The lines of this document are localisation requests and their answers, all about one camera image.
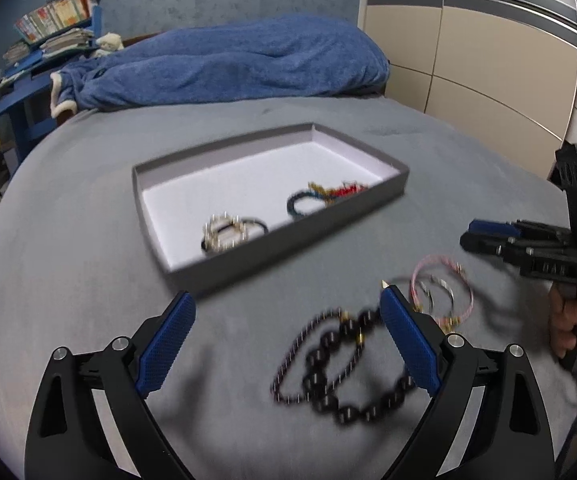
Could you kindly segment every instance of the shallow tray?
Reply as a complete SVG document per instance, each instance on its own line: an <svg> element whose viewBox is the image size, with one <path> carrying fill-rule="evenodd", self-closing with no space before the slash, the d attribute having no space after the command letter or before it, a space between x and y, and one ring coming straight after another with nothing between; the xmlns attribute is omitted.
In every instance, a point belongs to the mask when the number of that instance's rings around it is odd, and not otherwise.
<svg viewBox="0 0 577 480"><path fill-rule="evenodd" d="M406 165L319 124L296 124L244 134L150 160L133 169L140 224L166 272L199 294L226 285L278 257L330 234L402 194ZM309 215L293 219L286 200L309 182L369 186L324 207L299 203ZM202 227L227 212L262 219L266 235L217 254L201 250Z"/></svg>

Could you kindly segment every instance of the gray bed sheet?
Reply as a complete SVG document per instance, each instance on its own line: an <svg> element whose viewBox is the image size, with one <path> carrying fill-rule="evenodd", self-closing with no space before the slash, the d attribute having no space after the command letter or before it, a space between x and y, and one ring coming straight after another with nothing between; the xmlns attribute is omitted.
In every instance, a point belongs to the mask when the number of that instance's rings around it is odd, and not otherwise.
<svg viewBox="0 0 577 480"><path fill-rule="evenodd" d="M197 322L163 388L147 401L188 469L198 480L381 478L420 420L426 392L416 391L376 426L341 429L307 406L275 405L268 388L313 315L376 304L383 278L406 290L414 265L429 253L448 254L469 273L475 310L459 331L473 345L501 350L516 342L526 349L558 452L577 412L577 391L549 353L547 284L464 253L459 237L473 218L564 225L563 193L391 100L283 98L84 112L19 168L0 206L0 456L15 474L23 477L28 418L52 350L102 349L160 314L177 290L140 232L131 167L210 140L307 121L405 162L406 193L198 301ZM350 352L341 352L340 366ZM367 401L402 370L392 340L379 330L340 396ZM298 388L300 374L291 373L287 390ZM459 463L479 398L477 390L443 470ZM104 394L96 392L96 400L118 462L134 471Z"/></svg>

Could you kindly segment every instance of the human hand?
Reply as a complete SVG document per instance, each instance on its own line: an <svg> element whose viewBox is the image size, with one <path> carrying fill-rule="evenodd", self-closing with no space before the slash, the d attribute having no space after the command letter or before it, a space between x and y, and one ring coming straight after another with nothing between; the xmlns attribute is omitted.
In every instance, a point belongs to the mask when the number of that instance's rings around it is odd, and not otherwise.
<svg viewBox="0 0 577 480"><path fill-rule="evenodd" d="M577 345L577 338L572 332L577 325L577 300L565 301L554 283L549 291L549 303L551 349L561 359L566 351L573 350Z"/></svg>

